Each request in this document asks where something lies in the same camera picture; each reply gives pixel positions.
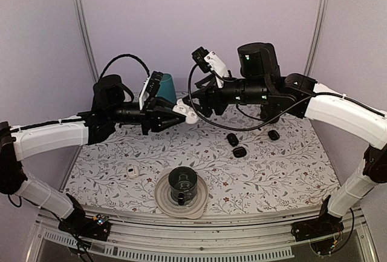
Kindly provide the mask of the small white earbud case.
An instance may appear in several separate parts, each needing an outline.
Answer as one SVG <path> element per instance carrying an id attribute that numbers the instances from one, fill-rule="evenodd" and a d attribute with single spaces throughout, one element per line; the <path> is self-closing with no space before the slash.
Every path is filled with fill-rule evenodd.
<path id="1" fill-rule="evenodd" d="M 134 179 L 139 177 L 139 175 L 140 175 L 140 169 L 136 165 L 128 166 L 128 168 L 126 169 L 127 178 Z"/>

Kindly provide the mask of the teal plastic cup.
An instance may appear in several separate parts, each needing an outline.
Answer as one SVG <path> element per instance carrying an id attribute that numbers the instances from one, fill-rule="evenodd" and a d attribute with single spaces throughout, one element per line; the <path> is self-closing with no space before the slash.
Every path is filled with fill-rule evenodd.
<path id="1" fill-rule="evenodd" d="M 172 103 L 177 102 L 177 95 L 173 78 L 170 74 L 164 74 L 160 81 L 157 97 L 162 97 Z"/>

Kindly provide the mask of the white earbuds charging case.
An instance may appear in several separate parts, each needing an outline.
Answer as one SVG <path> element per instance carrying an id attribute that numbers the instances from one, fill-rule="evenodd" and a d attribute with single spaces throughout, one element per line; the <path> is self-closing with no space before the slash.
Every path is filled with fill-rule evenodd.
<path id="1" fill-rule="evenodd" d="M 193 125 L 198 122 L 198 116 L 192 107 L 186 105 L 182 99 L 178 99 L 176 105 L 172 109 L 173 112 L 181 114 L 185 117 L 185 122 Z"/>

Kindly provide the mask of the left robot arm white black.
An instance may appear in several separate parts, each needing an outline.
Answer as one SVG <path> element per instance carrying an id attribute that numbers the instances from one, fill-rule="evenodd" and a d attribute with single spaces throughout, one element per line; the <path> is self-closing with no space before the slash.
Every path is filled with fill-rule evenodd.
<path id="1" fill-rule="evenodd" d="M 115 126 L 140 125 L 142 133 L 158 133 L 180 123 L 195 123 L 196 114 L 182 100 L 172 103 L 158 97 L 162 73 L 147 78 L 135 102 L 133 92 L 117 74 L 102 77 L 93 86 L 90 111 L 67 119 L 27 126 L 1 123 L 1 193 L 17 195 L 63 218 L 77 234 L 85 234 L 90 222 L 70 196 L 48 186 L 22 168 L 30 156 L 68 146 L 94 145 L 115 132 Z"/>

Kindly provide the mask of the dark green glass mug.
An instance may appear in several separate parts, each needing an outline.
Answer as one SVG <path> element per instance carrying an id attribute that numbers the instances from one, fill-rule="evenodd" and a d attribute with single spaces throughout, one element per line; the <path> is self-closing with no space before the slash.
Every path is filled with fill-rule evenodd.
<path id="1" fill-rule="evenodd" d="M 180 166 L 173 169 L 168 175 L 168 183 L 171 198 L 179 206 L 189 203 L 197 194 L 198 176 L 190 167 Z"/>

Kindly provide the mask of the black cylindrical object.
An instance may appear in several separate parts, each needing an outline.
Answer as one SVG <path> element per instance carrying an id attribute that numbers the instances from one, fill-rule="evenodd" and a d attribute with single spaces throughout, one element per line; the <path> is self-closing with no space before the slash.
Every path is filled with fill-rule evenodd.
<path id="1" fill-rule="evenodd" d="M 235 147 L 235 146 L 238 146 L 239 144 L 239 140 L 237 138 L 237 136 L 234 134 L 234 133 L 229 133 L 227 136 L 227 141 L 229 142 L 229 144 L 232 146 L 232 147 Z"/>
<path id="2" fill-rule="evenodd" d="M 275 140 L 278 140 L 280 138 L 280 135 L 279 135 L 279 133 L 277 131 L 270 130 L 268 132 L 268 137 L 270 138 L 270 140 L 275 141 Z"/>

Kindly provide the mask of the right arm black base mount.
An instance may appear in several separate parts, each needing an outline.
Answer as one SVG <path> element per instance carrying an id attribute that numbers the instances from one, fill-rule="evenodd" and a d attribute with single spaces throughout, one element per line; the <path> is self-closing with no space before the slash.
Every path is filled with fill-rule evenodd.
<path id="1" fill-rule="evenodd" d="M 296 241 L 310 240 L 339 233 L 343 229 L 342 217 L 335 217 L 327 212 L 320 213 L 316 218 L 291 224 L 291 234 Z"/>

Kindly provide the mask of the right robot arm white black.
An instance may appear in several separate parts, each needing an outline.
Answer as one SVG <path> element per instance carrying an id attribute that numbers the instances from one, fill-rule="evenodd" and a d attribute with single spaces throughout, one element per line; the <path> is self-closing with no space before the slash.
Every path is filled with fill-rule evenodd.
<path id="1" fill-rule="evenodd" d="M 237 49 L 240 78 L 232 77 L 224 62 L 203 47 L 192 53 L 206 77 L 196 83 L 184 102 L 207 121 L 229 105 L 259 105 L 262 125 L 275 123 L 284 113 L 325 122 L 368 142 L 356 171 L 327 197 L 313 222 L 317 235 L 326 235 L 343 215 L 375 186 L 386 182 L 386 113 L 339 94 L 299 73 L 282 76 L 270 43 L 255 42 Z"/>

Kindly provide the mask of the white floral table mat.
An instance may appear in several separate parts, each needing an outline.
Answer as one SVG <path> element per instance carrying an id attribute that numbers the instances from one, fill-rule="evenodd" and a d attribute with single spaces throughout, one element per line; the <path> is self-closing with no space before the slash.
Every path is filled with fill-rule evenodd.
<path id="1" fill-rule="evenodd" d="M 187 166 L 209 188 L 211 215 L 320 206 L 339 181 L 311 123 L 283 115 L 255 130 L 258 114 L 257 105 L 229 106 L 212 124 L 181 124 L 147 136 L 139 126 L 117 128 L 105 142 L 81 149 L 63 190 L 85 206 L 156 214 L 158 180 Z M 270 140 L 270 130 L 280 138 Z M 229 133 L 238 146 L 229 144 Z M 235 158 L 232 150 L 240 146 L 247 155 Z M 139 177 L 127 178 L 131 165 L 139 167 Z"/>

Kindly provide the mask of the aluminium frame post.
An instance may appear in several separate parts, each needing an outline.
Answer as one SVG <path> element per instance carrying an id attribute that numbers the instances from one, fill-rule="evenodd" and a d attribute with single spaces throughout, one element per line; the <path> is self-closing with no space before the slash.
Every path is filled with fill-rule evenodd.
<path id="1" fill-rule="evenodd" d="M 311 44 L 307 55 L 307 60 L 304 68 L 304 75 L 311 76 L 313 71 L 314 62 L 317 56 L 318 46 L 322 29 L 324 26 L 325 15 L 327 12 L 329 0 L 319 0 L 317 6 L 316 20 L 314 24 L 313 34 L 311 38 Z"/>
<path id="2" fill-rule="evenodd" d="M 77 22 L 80 29 L 80 34 L 83 42 L 83 47 L 86 54 L 89 72 L 94 83 L 99 80 L 99 72 L 94 57 L 93 48 L 91 45 L 91 38 L 89 36 L 88 24 L 86 21 L 85 9 L 82 0 L 73 0 L 76 13 Z"/>

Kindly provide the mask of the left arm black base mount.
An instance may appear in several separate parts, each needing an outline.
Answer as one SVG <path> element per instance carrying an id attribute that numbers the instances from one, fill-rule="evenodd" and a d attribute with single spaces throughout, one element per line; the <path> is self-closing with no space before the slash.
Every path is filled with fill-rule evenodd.
<path id="1" fill-rule="evenodd" d="M 58 229 L 85 238 L 107 241 L 111 223 L 108 215 L 97 214 L 90 218 L 84 212 L 74 211 L 67 218 L 60 219 Z"/>

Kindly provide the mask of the black earbud case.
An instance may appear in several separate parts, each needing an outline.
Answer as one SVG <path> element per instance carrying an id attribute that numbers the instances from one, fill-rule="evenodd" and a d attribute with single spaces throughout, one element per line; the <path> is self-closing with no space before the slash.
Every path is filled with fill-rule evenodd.
<path id="1" fill-rule="evenodd" d="M 247 155 L 246 149 L 242 146 L 234 148 L 232 153 L 235 158 L 243 158 Z"/>

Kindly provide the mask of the aluminium front rail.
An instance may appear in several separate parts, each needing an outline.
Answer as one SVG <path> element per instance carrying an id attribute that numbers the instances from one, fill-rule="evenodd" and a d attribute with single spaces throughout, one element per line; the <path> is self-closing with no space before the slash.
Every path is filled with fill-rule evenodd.
<path id="1" fill-rule="evenodd" d="M 58 230 L 47 211 L 37 216 L 27 261 L 380 261 L 359 207 L 343 218 L 337 249 L 323 255 L 330 236 L 297 241 L 295 222 L 317 216 L 317 206 L 279 212 L 235 215 L 205 213 L 197 220 L 164 214 L 85 207 L 111 223 L 106 241 L 87 240 L 83 254 L 75 239 Z"/>

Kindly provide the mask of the beige round plate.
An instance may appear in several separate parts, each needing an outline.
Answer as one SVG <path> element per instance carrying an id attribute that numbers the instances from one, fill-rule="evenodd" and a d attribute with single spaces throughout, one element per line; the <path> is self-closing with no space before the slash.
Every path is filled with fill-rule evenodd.
<path id="1" fill-rule="evenodd" d="M 154 199 L 157 208 L 174 218 L 196 220 L 206 209 L 209 189 L 206 182 L 192 169 L 180 166 L 159 179 Z"/>

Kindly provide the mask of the right aluminium frame post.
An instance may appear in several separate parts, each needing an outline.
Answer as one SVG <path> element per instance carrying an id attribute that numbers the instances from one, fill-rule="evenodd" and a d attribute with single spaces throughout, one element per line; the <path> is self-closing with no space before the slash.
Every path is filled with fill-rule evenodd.
<path id="1" fill-rule="evenodd" d="M 325 15 L 327 12 L 329 0 L 319 0 L 317 6 L 316 20 L 314 24 L 313 34 L 311 38 L 311 44 L 307 55 L 307 60 L 304 68 L 304 75 L 311 76 L 313 71 L 314 62 L 317 56 L 318 46 L 322 29 L 324 26 Z"/>

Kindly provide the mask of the left aluminium frame post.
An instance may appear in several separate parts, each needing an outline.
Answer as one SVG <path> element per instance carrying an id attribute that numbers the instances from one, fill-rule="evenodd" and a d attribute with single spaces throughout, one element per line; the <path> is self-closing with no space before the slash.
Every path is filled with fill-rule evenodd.
<path id="1" fill-rule="evenodd" d="M 91 45 L 91 38 L 89 36 L 88 24 L 86 21 L 85 9 L 82 0 L 73 0 L 76 13 L 77 22 L 80 29 L 80 34 L 83 42 L 83 47 L 86 54 L 89 72 L 94 83 L 99 80 L 99 72 L 94 57 L 93 48 Z"/>

